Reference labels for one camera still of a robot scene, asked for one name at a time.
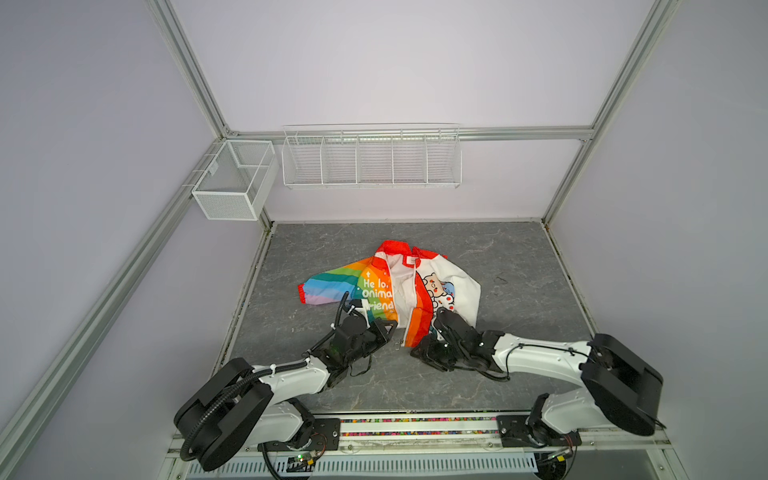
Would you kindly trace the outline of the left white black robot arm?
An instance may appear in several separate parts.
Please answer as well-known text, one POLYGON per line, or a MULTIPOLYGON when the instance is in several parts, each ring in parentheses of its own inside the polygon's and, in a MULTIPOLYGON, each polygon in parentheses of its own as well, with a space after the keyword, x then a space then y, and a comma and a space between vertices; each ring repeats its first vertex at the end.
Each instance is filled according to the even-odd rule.
POLYGON ((230 360, 177 411, 180 459, 212 471, 244 447, 311 445, 316 418, 299 397, 337 385, 355 362, 386 345, 396 327, 395 320, 369 321, 350 310, 300 360, 269 366, 230 360))

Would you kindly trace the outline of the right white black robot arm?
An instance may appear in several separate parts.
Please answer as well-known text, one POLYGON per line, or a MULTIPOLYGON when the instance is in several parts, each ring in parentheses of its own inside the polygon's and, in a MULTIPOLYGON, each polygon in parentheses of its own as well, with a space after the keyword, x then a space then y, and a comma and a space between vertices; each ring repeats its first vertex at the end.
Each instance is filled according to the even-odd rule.
POLYGON ((459 314, 441 308, 411 354, 443 372, 468 370, 497 382, 526 373, 573 385, 566 393, 539 395, 525 417, 500 417, 506 446, 576 446, 579 430, 610 425, 649 437, 661 424, 662 375, 608 334, 554 342, 480 332, 459 314))

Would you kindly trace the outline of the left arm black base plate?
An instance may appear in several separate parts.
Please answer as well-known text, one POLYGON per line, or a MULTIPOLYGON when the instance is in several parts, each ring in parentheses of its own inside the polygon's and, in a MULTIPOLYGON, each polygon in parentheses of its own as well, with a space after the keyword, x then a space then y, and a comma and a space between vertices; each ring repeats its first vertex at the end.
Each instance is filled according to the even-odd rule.
POLYGON ((337 451, 341 440, 341 419, 327 417, 315 419, 310 426, 302 426, 288 442, 270 441, 269 452, 337 451))

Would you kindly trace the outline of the colourful red white kids jacket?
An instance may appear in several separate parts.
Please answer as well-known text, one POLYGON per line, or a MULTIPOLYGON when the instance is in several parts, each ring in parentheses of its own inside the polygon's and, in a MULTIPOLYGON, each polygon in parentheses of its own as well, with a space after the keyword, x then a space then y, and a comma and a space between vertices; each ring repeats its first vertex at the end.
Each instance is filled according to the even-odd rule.
POLYGON ((336 303, 347 295, 367 305, 369 320, 392 320, 415 347, 433 330, 438 310, 477 323, 481 286, 443 255, 387 240, 373 256, 310 277, 298 286, 307 305, 336 303))

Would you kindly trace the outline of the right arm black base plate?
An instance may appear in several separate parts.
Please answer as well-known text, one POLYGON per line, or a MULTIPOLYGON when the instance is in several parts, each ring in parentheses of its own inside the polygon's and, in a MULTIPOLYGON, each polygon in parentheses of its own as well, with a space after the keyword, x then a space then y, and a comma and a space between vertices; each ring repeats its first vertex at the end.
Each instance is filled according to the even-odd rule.
POLYGON ((530 447, 578 447, 582 445, 577 431, 559 433, 546 426, 542 421, 533 425, 527 423, 528 416, 523 414, 502 414, 496 416, 501 444, 505 448, 530 447))

